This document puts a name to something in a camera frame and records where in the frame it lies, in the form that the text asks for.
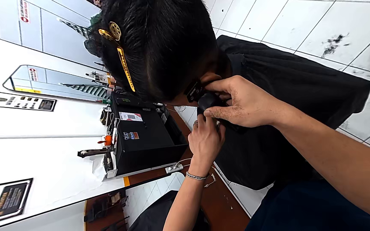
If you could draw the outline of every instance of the hair trimmer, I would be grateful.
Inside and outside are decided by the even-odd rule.
[[[203,88],[200,81],[195,81],[190,84],[187,89],[185,90],[185,95],[188,99],[188,102],[197,101],[198,102],[198,111],[203,113],[207,108],[219,106],[219,107],[227,107],[228,105],[223,102],[219,96],[217,96],[214,92],[207,91]],[[236,124],[229,122],[228,120],[219,119],[225,127],[228,127],[237,133],[244,133],[246,132],[247,128],[242,127]]]

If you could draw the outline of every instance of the yellow hair clip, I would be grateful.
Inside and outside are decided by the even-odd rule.
[[[119,28],[119,26],[114,22],[110,22],[109,28],[110,28],[111,34],[108,33],[108,31],[103,30],[103,29],[99,29],[98,32],[100,33],[100,35],[102,35],[108,40],[119,41],[121,39],[121,29]],[[117,46],[117,50],[119,54],[119,59],[121,60],[122,67],[124,68],[125,75],[127,76],[130,87],[132,91],[135,92],[134,84],[131,79],[130,71],[128,70],[127,61],[125,59],[124,50],[120,46]]]

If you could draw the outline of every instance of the hand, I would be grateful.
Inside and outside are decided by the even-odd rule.
[[[230,106],[210,107],[203,114],[244,127],[274,125],[283,119],[292,107],[239,75],[214,81],[205,88],[221,92],[219,97],[222,100],[228,99],[227,104]]]
[[[213,118],[206,118],[206,122],[204,118],[202,114],[198,115],[198,120],[188,135],[189,148],[194,154],[188,172],[200,177],[208,175],[209,168],[225,141],[225,127],[220,124],[217,131]]]

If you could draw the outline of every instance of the ear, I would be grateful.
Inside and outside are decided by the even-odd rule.
[[[207,83],[207,82],[212,82],[216,80],[222,79],[221,76],[213,73],[213,72],[206,72],[202,77],[201,77],[201,83]]]

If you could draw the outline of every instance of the black storage box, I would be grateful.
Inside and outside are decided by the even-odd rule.
[[[121,120],[118,124],[116,149],[117,176],[144,169],[176,163],[188,147],[188,143],[175,120],[166,111],[164,123],[153,104],[137,103],[132,97],[112,94],[112,112],[138,113],[143,122]],[[136,132],[139,139],[125,139],[124,132]]]

